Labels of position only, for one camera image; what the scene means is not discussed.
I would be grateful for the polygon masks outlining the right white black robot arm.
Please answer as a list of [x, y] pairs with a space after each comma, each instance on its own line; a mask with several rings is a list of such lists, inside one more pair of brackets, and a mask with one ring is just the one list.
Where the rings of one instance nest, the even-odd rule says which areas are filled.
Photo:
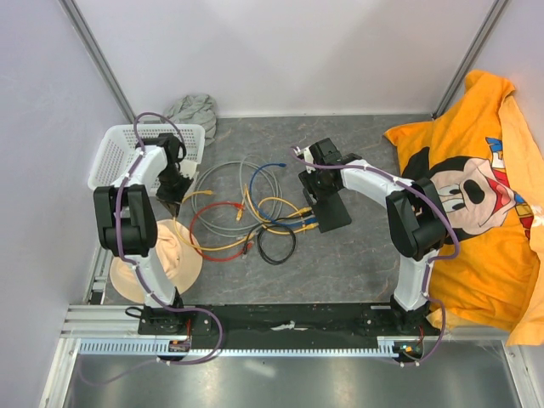
[[394, 176], [356, 154], [344, 156], [330, 139], [304, 149], [295, 147], [292, 154], [305, 166], [298, 178], [320, 232], [351, 224], [339, 194], [342, 189], [357, 192], [386, 210], [390, 239], [400, 255], [388, 320], [395, 332], [411, 333], [433, 303], [429, 286], [434, 264], [441, 258], [439, 251], [447, 239], [456, 238], [433, 183], [427, 178]]

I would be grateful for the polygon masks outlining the black network switch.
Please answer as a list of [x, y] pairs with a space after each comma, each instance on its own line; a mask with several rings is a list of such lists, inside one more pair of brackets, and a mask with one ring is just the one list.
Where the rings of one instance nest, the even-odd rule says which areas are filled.
[[313, 199], [310, 193], [303, 189], [303, 195], [313, 211], [321, 234], [352, 223], [352, 218], [337, 192], [325, 198]]

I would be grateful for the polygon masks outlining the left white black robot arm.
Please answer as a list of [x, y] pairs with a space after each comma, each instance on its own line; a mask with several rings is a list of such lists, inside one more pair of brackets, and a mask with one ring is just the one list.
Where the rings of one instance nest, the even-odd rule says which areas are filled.
[[93, 192], [100, 245], [129, 267], [143, 291], [137, 315], [140, 335], [180, 335], [190, 320], [178, 289], [167, 278], [156, 252], [158, 226], [148, 189], [160, 181], [157, 195], [173, 216], [190, 187], [179, 174], [184, 141], [173, 133], [137, 138], [136, 157], [112, 185]]

